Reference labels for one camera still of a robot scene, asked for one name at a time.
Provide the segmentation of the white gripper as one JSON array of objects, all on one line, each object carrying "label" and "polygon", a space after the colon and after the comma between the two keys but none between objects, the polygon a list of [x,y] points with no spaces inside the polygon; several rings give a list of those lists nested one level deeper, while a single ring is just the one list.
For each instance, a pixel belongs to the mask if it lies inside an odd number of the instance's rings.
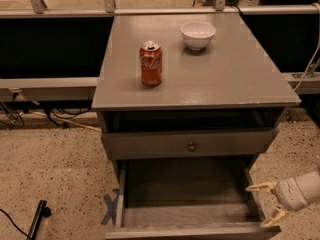
[{"label": "white gripper", "polygon": [[306,208],[309,202],[305,196],[308,183],[298,178],[287,178],[275,182],[253,184],[246,188],[248,192],[274,193],[277,201],[283,206],[276,206],[271,214],[260,224],[269,228],[289,215],[289,211],[299,211]]}]

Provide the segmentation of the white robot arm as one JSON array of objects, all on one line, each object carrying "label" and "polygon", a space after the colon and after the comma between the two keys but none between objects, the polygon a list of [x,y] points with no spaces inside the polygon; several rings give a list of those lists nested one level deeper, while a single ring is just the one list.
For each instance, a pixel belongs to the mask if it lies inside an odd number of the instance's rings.
[{"label": "white robot arm", "polygon": [[320,174],[317,171],[311,171],[277,182],[250,185],[246,190],[248,192],[266,191],[276,197],[278,205],[261,223],[262,228],[268,228],[286,218],[291,212],[298,212],[320,201]]}]

